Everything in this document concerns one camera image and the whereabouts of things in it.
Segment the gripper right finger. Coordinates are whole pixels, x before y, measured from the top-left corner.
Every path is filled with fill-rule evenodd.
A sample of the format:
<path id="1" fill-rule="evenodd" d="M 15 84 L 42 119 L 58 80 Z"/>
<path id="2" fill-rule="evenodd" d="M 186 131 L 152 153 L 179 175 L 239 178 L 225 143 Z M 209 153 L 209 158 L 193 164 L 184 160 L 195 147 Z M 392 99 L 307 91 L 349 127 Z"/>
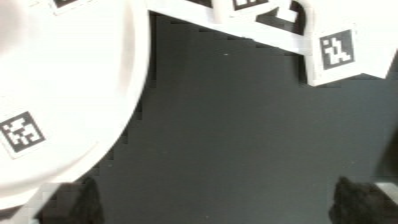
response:
<path id="1" fill-rule="evenodd" d="M 398 224 L 398 184 L 339 177 L 328 209 L 331 224 Z"/>

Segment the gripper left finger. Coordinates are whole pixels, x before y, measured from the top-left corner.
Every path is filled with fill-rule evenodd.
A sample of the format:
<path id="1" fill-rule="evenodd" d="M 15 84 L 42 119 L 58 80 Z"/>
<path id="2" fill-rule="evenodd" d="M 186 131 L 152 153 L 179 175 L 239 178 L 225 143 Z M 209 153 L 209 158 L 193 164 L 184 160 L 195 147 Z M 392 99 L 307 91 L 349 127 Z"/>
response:
<path id="1" fill-rule="evenodd" d="M 38 224 L 104 224 L 100 195 L 92 177 L 60 185 L 36 219 Z"/>

